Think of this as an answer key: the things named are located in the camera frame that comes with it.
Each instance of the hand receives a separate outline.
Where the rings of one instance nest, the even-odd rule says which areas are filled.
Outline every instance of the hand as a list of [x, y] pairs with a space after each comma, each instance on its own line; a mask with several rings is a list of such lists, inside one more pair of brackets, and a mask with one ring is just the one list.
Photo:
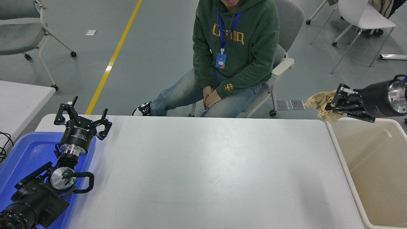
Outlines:
[[205, 107], [208, 109], [213, 106], [213, 104], [219, 102], [221, 98], [218, 95], [218, 92], [216, 90], [212, 91], [212, 93], [206, 98], [205, 101]]
[[206, 98], [212, 93], [212, 87], [211, 86], [206, 86], [202, 89], [202, 95], [203, 95], [203, 107], [205, 110], [208, 108], [205, 106]]

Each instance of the id badge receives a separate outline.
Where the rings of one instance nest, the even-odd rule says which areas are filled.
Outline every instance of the id badge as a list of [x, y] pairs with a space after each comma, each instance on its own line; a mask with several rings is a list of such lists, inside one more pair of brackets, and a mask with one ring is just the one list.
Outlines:
[[216, 55], [216, 68], [224, 69], [226, 64], [226, 54], [218, 53]]

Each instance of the crumpled paper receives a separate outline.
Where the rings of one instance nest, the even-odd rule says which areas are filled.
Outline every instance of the crumpled paper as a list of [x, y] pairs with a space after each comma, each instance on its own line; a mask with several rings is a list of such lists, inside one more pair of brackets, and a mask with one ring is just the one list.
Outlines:
[[313, 106], [314, 109], [318, 110], [318, 117], [321, 117], [323, 120], [334, 124], [338, 119], [343, 117], [343, 114], [338, 112], [333, 112], [332, 110], [325, 110], [326, 104], [331, 102], [335, 96], [336, 91], [326, 92], [321, 91], [311, 97], [309, 97], [305, 105], [307, 107]]

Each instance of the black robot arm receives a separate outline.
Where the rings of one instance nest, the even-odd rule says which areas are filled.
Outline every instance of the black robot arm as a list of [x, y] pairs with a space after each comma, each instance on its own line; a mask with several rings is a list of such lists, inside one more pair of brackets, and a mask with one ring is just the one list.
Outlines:
[[[75, 96], [72, 104], [61, 104], [55, 117], [55, 125], [66, 126], [55, 146], [56, 165], [48, 162], [15, 185], [17, 191], [11, 197], [13, 203], [0, 212], [1, 229], [34, 229], [37, 225], [48, 228], [69, 206], [67, 197], [93, 189], [94, 175], [75, 172], [75, 166], [79, 156], [88, 153], [93, 136], [103, 140], [112, 123], [106, 118], [107, 109], [95, 122], [79, 116], [74, 109], [77, 98]], [[67, 122], [62, 115], [64, 111], [70, 118]], [[105, 129], [97, 133], [96, 128], [100, 125]], [[88, 188], [76, 189], [76, 179], [83, 177], [89, 178]]]
[[397, 75], [392, 80], [354, 90], [340, 84], [325, 110], [372, 123], [376, 118], [404, 116], [407, 114], [406, 81], [407, 75]]

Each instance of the gray floor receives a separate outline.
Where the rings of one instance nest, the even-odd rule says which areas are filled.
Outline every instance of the gray floor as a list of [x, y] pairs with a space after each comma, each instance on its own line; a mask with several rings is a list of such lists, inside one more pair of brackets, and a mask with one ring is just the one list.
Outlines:
[[[293, 2], [308, 18], [322, 0]], [[79, 114], [85, 113], [137, 1], [56, 0], [47, 3], [46, 21], [50, 29], [73, 47], [78, 56], [71, 58], [69, 51], [57, 41], [49, 42], [44, 60], [59, 91], [34, 118], [34, 123], [39, 123], [46, 114], [56, 113], [60, 103], [72, 101], [75, 95], [79, 96], [76, 110]], [[198, 0], [144, 0], [141, 3], [92, 114], [101, 114], [104, 108], [108, 108], [109, 115], [129, 115], [135, 106], [154, 99], [162, 89], [173, 85], [192, 68], [192, 32], [197, 3]], [[336, 47], [331, 46], [335, 37], [347, 27], [347, 22], [336, 12], [313, 45], [309, 42], [333, 8], [326, 5], [311, 25], [303, 25], [289, 52], [295, 59], [295, 67], [281, 79], [278, 99], [302, 99], [305, 102], [317, 92], [336, 90], [339, 83], [364, 88], [407, 73], [406, 61], [376, 60], [372, 67], [368, 66], [384, 39], [382, 36], [360, 37], [334, 74], [330, 74], [352, 39], [352, 32], [349, 32]], [[95, 36], [85, 36], [89, 29], [98, 31]], [[407, 54], [405, 29], [395, 28], [382, 53]], [[23, 55], [0, 56], [0, 78], [50, 86], [36, 58], [38, 50], [29, 54], [32, 61], [26, 61]], [[202, 104], [198, 105], [197, 113], [203, 111]], [[269, 119], [270, 108], [271, 100], [252, 118]], [[186, 116], [189, 111], [190, 107], [177, 108], [168, 115]], [[273, 118], [319, 119], [317, 111], [312, 108], [279, 111]], [[404, 118], [394, 119], [407, 130]]]

